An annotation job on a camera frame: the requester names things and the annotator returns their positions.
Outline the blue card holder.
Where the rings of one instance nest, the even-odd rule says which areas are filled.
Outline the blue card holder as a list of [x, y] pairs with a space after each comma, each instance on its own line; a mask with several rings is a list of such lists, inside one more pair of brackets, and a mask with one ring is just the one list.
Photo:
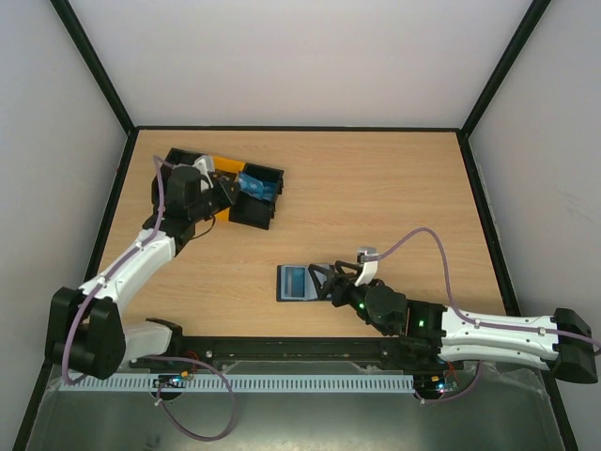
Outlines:
[[276, 272], [277, 302], [318, 301], [316, 286], [307, 265], [278, 265]]

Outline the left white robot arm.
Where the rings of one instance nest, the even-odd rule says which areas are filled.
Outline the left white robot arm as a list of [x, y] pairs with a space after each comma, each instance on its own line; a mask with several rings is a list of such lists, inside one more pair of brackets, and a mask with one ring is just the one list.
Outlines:
[[174, 326], [156, 319], [125, 326], [122, 315], [135, 294], [193, 238], [196, 225], [232, 207], [239, 184], [198, 165], [178, 165], [156, 177], [153, 213], [126, 251], [78, 288], [51, 300], [46, 356], [60, 365], [63, 382], [111, 377], [126, 362], [163, 355]]

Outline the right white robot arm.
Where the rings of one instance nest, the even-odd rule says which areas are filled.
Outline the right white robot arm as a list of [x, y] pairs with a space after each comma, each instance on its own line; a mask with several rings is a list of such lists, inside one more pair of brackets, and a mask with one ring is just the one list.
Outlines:
[[548, 371], [561, 381], [598, 381], [598, 347], [575, 311], [558, 308], [550, 316], [508, 317], [411, 300], [377, 279], [376, 268], [375, 262], [337, 261], [311, 264], [308, 274], [320, 301], [349, 306], [382, 335], [399, 338], [415, 365], [501, 362]]

